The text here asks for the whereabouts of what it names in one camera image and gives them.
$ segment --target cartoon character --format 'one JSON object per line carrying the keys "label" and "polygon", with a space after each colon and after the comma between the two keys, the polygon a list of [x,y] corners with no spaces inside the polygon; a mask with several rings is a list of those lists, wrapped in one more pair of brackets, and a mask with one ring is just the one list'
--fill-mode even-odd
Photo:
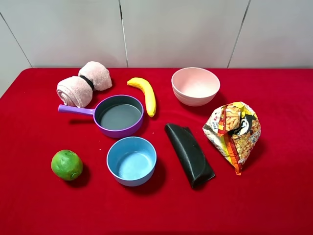
{"label": "cartoon character", "polygon": [[245,116],[240,120],[239,127],[233,130],[233,133],[231,134],[236,136],[242,136],[250,132],[250,134],[252,135],[253,131],[251,130],[251,128],[253,120],[256,120],[256,117],[254,115],[245,114]]}

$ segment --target pink bowl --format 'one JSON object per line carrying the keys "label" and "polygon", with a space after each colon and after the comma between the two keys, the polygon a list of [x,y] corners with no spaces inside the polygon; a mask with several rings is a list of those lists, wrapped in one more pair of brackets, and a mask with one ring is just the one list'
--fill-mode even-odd
{"label": "pink bowl", "polygon": [[172,87],[177,99],[189,106],[210,102],[220,89],[217,76],[201,68],[184,68],[172,76]]}

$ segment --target purple pan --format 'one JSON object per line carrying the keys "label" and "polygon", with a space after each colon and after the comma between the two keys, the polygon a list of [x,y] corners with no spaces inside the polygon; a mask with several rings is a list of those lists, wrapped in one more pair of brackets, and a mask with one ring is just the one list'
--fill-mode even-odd
{"label": "purple pan", "polygon": [[59,105],[59,112],[93,116],[102,134],[112,138],[131,136],[142,125],[144,109],[138,99],[114,95],[102,100],[95,109]]}

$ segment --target blue bowl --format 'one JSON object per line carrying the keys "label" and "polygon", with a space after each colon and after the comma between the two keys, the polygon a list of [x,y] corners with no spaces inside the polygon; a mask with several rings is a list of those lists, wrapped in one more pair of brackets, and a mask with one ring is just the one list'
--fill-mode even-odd
{"label": "blue bowl", "polygon": [[107,165],[114,178],[126,186],[138,186],[152,176],[157,162],[153,145],[140,137],[126,137],[112,145]]}

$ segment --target snack bag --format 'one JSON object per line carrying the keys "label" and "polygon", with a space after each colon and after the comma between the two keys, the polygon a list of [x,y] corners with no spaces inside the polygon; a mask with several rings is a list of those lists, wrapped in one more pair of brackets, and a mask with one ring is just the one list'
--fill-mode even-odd
{"label": "snack bag", "polygon": [[241,175],[255,143],[261,135],[256,113],[243,102],[233,102],[214,110],[203,127],[208,139]]}

